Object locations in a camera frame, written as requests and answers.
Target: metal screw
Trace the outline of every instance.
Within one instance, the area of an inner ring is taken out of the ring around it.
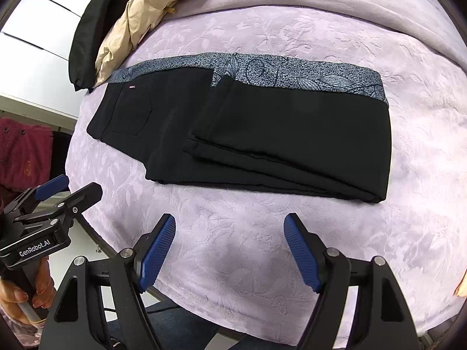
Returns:
[[[127,247],[126,249],[120,251],[120,255],[122,256],[122,258],[129,258],[133,255],[133,249]]]
[[[339,250],[335,249],[334,247],[328,247],[326,249],[326,253],[330,256],[330,257],[337,257],[340,252]]]
[[[374,262],[378,266],[384,266],[386,264],[386,260],[383,257],[380,257],[380,256],[374,257]]]
[[[83,263],[85,263],[85,261],[86,261],[85,257],[76,257],[73,263],[76,266],[81,266]]]

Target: black cloth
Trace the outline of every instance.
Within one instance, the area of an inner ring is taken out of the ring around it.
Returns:
[[[211,80],[211,70],[187,67],[110,83],[87,132],[143,162],[159,183],[386,198],[384,102]]]
[[[64,132],[52,132],[52,161],[50,163],[50,180],[65,174],[65,161],[68,155],[69,143],[72,136]]]
[[[128,0],[91,0],[73,37],[68,57],[69,81],[75,90],[91,89],[96,80],[95,62],[99,47]]]

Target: bed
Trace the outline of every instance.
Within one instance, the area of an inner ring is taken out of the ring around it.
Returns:
[[[102,185],[84,217],[114,249],[135,244],[163,213],[177,233],[155,287],[191,312],[295,345],[317,295],[283,236],[296,212],[346,256],[384,256],[419,333],[457,314],[452,293],[467,254],[467,48],[437,0],[183,0],[122,65],[203,52],[346,62],[380,73],[392,159],[379,204],[183,185],[144,178],[144,166],[86,127],[107,83],[85,95],[66,163],[70,189]],[[336,347],[349,335],[349,289]]]

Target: floor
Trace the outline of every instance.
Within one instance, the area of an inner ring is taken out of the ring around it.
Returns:
[[[106,255],[103,252],[99,252],[97,245],[86,234],[79,223],[75,223],[74,226],[70,229],[69,237],[72,239],[72,244],[69,247],[50,255],[50,273],[55,281],[57,288],[75,257],[83,255],[88,260],[106,258]],[[110,287],[102,287],[102,296],[104,306],[108,308],[114,308],[114,301],[112,299]],[[148,293],[144,293],[142,295],[142,300],[146,307],[151,304],[155,304],[158,301]],[[113,312],[106,312],[106,317],[108,321],[115,320],[116,314]],[[208,344],[206,350],[227,350],[235,343],[235,340],[217,334]]]

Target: back pocket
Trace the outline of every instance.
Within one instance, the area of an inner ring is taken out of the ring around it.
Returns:
[[[137,135],[149,120],[152,112],[148,86],[127,82],[123,86],[110,121],[110,131]]]

